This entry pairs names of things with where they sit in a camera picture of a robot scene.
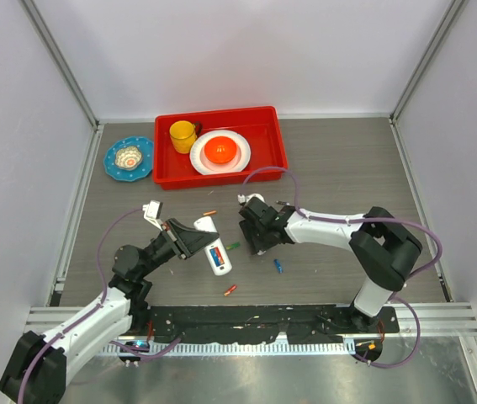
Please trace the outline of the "blue battery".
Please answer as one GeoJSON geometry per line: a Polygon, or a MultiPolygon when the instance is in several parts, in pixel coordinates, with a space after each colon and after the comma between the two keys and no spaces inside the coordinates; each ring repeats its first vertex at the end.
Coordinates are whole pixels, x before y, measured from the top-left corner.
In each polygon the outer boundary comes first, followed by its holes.
{"type": "Polygon", "coordinates": [[[284,271],[281,263],[277,259],[274,259],[273,262],[278,273],[281,274],[284,271]]]}
{"type": "Polygon", "coordinates": [[[219,267],[221,265],[219,249],[217,247],[213,247],[209,250],[209,254],[212,261],[214,262],[214,265],[219,267]]]}

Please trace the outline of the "white air conditioner remote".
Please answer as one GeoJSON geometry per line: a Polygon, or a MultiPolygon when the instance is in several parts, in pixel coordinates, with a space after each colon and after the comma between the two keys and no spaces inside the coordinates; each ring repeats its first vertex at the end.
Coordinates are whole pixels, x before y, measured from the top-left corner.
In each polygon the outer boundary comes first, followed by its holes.
{"type": "MultiPolygon", "coordinates": [[[[210,216],[197,219],[193,226],[199,231],[217,232],[215,223],[210,216]]],[[[215,276],[226,275],[232,270],[231,261],[220,237],[204,248],[204,254],[215,276]]]]}

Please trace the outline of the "red battery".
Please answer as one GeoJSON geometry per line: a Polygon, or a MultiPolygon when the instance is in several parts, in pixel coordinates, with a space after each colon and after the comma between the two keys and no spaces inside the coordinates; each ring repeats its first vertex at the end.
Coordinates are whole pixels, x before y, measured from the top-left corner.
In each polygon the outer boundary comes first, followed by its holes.
{"type": "Polygon", "coordinates": [[[213,255],[215,257],[215,261],[217,262],[218,266],[221,266],[225,263],[225,260],[220,252],[220,249],[218,247],[213,248],[213,255]]]}

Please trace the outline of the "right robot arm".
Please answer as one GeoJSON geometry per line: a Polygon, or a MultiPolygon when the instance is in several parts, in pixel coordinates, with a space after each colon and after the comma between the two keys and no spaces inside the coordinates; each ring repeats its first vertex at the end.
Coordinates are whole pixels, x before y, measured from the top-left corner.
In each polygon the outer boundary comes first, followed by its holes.
{"type": "Polygon", "coordinates": [[[385,209],[361,215],[329,215],[285,205],[276,210],[260,194],[238,196],[240,228],[252,253],[283,244],[313,243],[354,254],[366,279],[354,297],[348,320],[368,332],[390,297],[402,290],[422,252],[421,242],[385,209]]]}

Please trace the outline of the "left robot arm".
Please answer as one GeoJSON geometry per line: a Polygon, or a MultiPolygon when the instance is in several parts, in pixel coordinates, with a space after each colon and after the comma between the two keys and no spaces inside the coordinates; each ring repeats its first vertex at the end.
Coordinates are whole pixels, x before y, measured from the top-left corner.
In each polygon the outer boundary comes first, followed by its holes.
{"type": "Polygon", "coordinates": [[[102,293],[76,315],[47,332],[24,333],[0,379],[0,391],[16,403],[57,403],[76,373],[118,336],[142,334],[152,284],[145,277],[177,257],[187,259],[216,242],[214,227],[187,227],[174,218],[159,222],[159,234],[144,248],[120,247],[113,276],[102,293]]]}

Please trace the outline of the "green battery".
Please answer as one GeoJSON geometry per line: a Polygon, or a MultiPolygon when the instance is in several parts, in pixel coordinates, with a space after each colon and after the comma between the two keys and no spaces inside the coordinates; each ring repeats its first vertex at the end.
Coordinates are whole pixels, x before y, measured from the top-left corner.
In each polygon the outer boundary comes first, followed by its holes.
{"type": "Polygon", "coordinates": [[[239,242],[235,242],[235,243],[232,243],[230,245],[227,245],[225,247],[226,250],[232,250],[232,249],[235,249],[235,248],[238,248],[241,244],[239,242]]]}

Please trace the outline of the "orange battery left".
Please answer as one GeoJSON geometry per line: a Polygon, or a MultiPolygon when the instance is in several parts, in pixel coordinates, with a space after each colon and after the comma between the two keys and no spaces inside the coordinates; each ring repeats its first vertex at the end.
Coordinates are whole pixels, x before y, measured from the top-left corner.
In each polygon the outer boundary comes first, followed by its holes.
{"type": "Polygon", "coordinates": [[[236,284],[233,284],[228,290],[224,292],[224,296],[229,296],[232,292],[234,292],[237,288],[236,284]]]}

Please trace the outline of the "white plate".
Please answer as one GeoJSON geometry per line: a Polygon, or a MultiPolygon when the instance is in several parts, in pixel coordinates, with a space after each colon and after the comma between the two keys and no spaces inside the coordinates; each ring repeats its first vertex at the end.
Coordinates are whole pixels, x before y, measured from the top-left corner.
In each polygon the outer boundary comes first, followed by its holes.
{"type": "Polygon", "coordinates": [[[232,130],[212,130],[201,135],[189,152],[193,168],[201,175],[242,172],[251,156],[247,140],[232,130]]]}

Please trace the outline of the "orange bowl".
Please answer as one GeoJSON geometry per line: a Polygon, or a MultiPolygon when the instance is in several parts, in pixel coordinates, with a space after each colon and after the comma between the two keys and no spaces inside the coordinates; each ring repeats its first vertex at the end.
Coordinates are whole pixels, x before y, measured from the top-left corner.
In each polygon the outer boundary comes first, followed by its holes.
{"type": "Polygon", "coordinates": [[[237,154],[237,145],[234,140],[227,136],[216,136],[204,145],[204,155],[214,164],[226,164],[231,162],[237,154]]]}

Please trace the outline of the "red plastic tray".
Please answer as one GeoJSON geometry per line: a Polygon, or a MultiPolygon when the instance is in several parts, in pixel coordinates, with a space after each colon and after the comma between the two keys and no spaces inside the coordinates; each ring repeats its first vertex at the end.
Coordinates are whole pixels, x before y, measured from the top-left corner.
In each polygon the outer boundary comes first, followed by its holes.
{"type": "Polygon", "coordinates": [[[273,106],[160,115],[155,119],[152,178],[165,190],[281,178],[288,166],[273,106]],[[175,148],[173,132],[190,126],[198,134],[189,151],[175,148]]]}

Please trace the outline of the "small patterned bowl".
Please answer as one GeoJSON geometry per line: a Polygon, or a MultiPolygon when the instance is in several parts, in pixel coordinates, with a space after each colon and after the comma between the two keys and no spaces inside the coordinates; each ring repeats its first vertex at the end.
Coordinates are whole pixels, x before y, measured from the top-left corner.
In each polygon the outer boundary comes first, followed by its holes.
{"type": "Polygon", "coordinates": [[[143,160],[143,154],[137,146],[127,146],[119,149],[115,154],[114,164],[117,168],[132,171],[143,160]]]}

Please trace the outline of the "blue dotted plate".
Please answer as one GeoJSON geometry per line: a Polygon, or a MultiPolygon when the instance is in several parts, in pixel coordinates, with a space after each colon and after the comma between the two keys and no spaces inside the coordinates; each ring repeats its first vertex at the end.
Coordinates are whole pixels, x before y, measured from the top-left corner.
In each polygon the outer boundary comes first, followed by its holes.
{"type": "Polygon", "coordinates": [[[143,136],[130,136],[115,142],[105,153],[103,166],[105,172],[114,180],[132,183],[148,177],[153,169],[154,143],[143,136]],[[137,146],[143,154],[142,163],[132,171],[119,169],[114,164],[116,152],[127,146],[137,146]]]}

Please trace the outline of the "yellow mug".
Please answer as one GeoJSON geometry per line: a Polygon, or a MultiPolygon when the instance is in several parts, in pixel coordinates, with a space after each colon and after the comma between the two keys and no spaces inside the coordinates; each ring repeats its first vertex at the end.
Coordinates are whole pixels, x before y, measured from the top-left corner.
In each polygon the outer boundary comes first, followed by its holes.
{"type": "Polygon", "coordinates": [[[174,122],[169,129],[169,135],[175,151],[180,154],[189,154],[202,128],[200,122],[192,123],[186,120],[174,122]]]}

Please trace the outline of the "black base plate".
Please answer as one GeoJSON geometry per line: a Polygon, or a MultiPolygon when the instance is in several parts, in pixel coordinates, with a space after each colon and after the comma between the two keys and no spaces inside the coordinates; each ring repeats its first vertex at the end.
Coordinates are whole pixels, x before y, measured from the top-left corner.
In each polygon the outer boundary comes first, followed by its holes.
{"type": "Polygon", "coordinates": [[[125,332],[128,337],[176,338],[190,344],[258,345],[274,343],[283,332],[290,344],[341,342],[345,334],[395,334],[395,309],[385,306],[368,318],[351,306],[153,306],[125,332]]]}

